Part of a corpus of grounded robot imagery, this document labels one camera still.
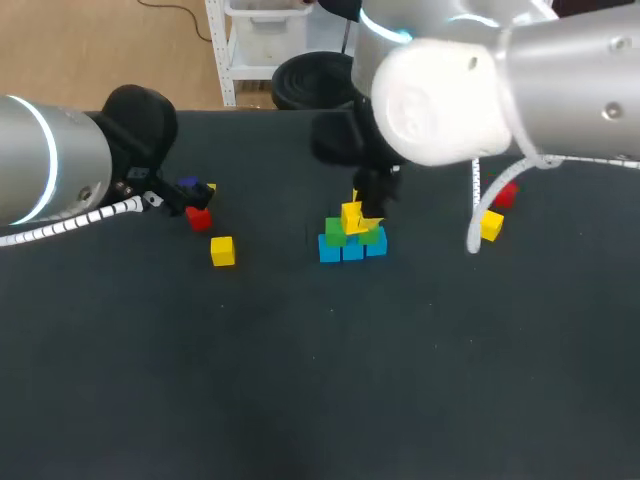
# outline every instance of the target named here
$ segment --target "blue block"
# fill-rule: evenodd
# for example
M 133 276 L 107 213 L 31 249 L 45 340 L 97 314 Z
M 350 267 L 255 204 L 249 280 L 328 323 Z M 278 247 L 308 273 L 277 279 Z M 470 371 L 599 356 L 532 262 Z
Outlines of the blue block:
M 367 245 L 367 257 L 383 257 L 387 254 L 388 247 L 387 232 L 384 227 L 380 227 L 380 240 L 375 245 Z
M 340 263 L 340 247 L 327 245 L 327 236 L 324 233 L 318 235 L 318 250 L 320 263 Z
M 364 247 L 360 245 L 357 235 L 347 239 L 347 246 L 342 247 L 342 259 L 345 262 L 364 260 Z
M 193 188 L 196 186 L 196 183 L 198 183 L 198 177 L 187 177 L 178 180 L 179 187 Z

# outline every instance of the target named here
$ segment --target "green block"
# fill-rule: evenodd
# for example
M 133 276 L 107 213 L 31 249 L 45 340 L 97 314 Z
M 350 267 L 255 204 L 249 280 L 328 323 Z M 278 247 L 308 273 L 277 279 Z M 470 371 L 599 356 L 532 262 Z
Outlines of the green block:
M 342 230 L 342 221 L 339 218 L 327 218 L 325 232 L 327 245 L 330 247 L 346 247 L 347 235 Z
M 358 235 L 360 245 L 377 245 L 380 241 L 380 227 L 376 227 L 367 233 Z

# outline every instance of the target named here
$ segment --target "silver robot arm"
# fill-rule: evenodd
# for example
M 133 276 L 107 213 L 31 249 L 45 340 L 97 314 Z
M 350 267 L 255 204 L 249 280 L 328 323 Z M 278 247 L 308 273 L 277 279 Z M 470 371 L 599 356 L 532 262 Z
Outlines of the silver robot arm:
M 85 114 L 0 96 L 0 225 L 95 208 L 111 168 L 109 145 Z
M 91 117 L 0 96 L 0 226 L 55 222 L 10 230 L 0 247 L 150 206 L 172 216 L 205 208 L 213 190 L 160 175 L 177 130 L 173 105 L 137 85 L 117 88 Z
M 525 171 L 594 159 L 640 168 L 640 6 L 560 20 L 538 0 L 400 4 L 405 18 L 365 0 L 354 83 L 403 157 L 474 160 L 471 253 L 486 211 Z M 477 159 L 506 153 L 525 158 L 478 201 Z

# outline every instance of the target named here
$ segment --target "red block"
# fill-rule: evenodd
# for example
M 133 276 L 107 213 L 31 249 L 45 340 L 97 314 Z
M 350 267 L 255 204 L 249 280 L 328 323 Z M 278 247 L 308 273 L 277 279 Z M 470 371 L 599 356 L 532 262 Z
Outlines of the red block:
M 516 201 L 516 195 L 520 189 L 515 183 L 510 183 L 502 189 L 493 202 L 494 207 L 498 208 L 512 208 Z
M 187 207 L 185 213 L 194 232 L 204 232 L 213 227 L 213 220 L 208 208 L 198 210 L 194 207 Z

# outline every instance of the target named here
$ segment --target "dark table surface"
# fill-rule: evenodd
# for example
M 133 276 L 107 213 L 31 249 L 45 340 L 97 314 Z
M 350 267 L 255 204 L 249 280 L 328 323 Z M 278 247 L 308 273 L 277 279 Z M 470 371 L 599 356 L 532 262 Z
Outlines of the dark table surface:
M 470 166 L 410 166 L 389 256 L 320 265 L 313 115 L 181 114 L 234 269 L 159 211 L 0 251 L 0 478 L 640 476 L 640 172 L 527 175 L 472 257 Z

